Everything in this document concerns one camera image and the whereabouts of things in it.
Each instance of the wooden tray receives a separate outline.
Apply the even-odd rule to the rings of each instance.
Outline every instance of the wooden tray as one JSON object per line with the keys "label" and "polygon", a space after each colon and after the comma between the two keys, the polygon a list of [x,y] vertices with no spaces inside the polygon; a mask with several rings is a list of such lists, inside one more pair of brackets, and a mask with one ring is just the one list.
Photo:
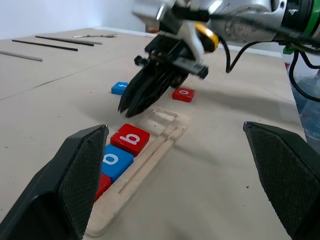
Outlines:
{"label": "wooden tray", "polygon": [[[155,115],[164,116],[164,121],[157,121]],[[129,201],[147,176],[155,169],[163,156],[184,134],[191,119],[185,115],[156,108],[146,113],[136,126],[150,133],[150,140],[142,152],[134,158],[133,164],[111,185],[111,187],[94,203],[86,233],[102,236],[114,217]],[[164,126],[160,133],[150,131],[150,127]]]}

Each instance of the black rod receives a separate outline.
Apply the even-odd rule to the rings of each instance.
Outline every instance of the black rod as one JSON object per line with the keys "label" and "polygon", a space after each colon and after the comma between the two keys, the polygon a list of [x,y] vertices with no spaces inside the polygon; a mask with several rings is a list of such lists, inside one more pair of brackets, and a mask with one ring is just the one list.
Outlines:
{"label": "black rod", "polygon": [[93,47],[94,44],[92,43],[87,43],[85,41],[79,41],[79,40],[73,40],[73,39],[65,39],[65,38],[58,38],[58,37],[46,37],[46,36],[35,36],[38,39],[48,39],[48,40],[53,40],[53,41],[59,41],[59,42],[65,42],[65,43],[70,43],[70,44],[80,44],[80,45],[86,45]]}
{"label": "black rod", "polygon": [[76,51],[76,52],[78,51],[77,48],[65,47],[65,46],[56,46],[56,45],[49,45],[49,44],[42,44],[42,43],[31,42],[31,41],[12,40],[12,42],[22,43],[22,44],[38,45],[38,46],[43,46],[43,47],[49,47],[49,48],[55,48],[55,49],[63,49],[63,50]]}

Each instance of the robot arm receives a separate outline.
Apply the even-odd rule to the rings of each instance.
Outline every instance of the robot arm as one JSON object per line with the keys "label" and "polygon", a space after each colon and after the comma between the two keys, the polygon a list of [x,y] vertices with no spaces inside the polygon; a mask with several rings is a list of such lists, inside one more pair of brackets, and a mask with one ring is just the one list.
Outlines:
{"label": "robot arm", "polygon": [[184,0],[135,0],[132,13],[147,26],[158,30],[166,29],[172,37],[183,39],[192,51],[195,63],[201,64],[205,50],[196,33],[195,23],[176,18],[171,11],[174,5],[187,6]]}
{"label": "robot arm", "polygon": [[[147,26],[160,29],[160,24],[175,27],[178,34],[181,25],[174,16],[165,22],[174,5],[186,7],[184,0],[135,0],[133,14],[141,18]],[[304,33],[320,39],[320,0],[213,0],[201,7],[211,15],[230,15],[252,19],[275,28],[284,27],[294,32]],[[240,22],[236,18],[212,19],[207,26],[225,41],[240,43],[280,42],[287,39],[277,32],[260,29],[250,22]]]}
{"label": "robot arm", "polygon": [[[214,0],[201,9],[190,8],[185,0],[134,0],[132,12],[160,34],[144,49],[148,58],[137,56],[134,60],[142,69],[129,83],[118,107],[121,113],[128,109],[127,117],[142,113],[170,86],[178,88],[189,74],[204,79],[208,74],[208,67],[202,65],[205,51],[213,52],[219,41],[226,53],[226,73],[254,44],[286,46],[287,53],[294,52],[291,84],[305,98],[320,102],[294,79],[299,55],[308,67],[320,69],[306,55],[320,55],[320,0]],[[247,43],[232,64],[226,41]]]}

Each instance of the table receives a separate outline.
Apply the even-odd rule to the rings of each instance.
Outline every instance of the table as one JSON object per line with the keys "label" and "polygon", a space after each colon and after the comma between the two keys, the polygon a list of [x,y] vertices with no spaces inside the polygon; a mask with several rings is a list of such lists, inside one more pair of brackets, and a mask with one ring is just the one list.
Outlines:
{"label": "table", "polygon": [[[109,33],[87,28],[48,36]],[[103,45],[95,47],[24,40],[79,52],[0,41],[0,50],[43,58],[0,55],[0,221],[66,137],[104,123],[112,134],[131,122],[117,112],[120,98],[111,87],[140,70],[133,59],[151,38],[119,33],[98,38]],[[225,53],[218,49],[204,63],[207,78],[191,76],[183,84],[195,90],[191,103],[173,100],[168,89],[155,104],[190,116],[191,125],[99,239],[290,239],[259,182],[243,132],[243,123],[254,121],[304,136],[283,61],[246,53],[225,74]]]}

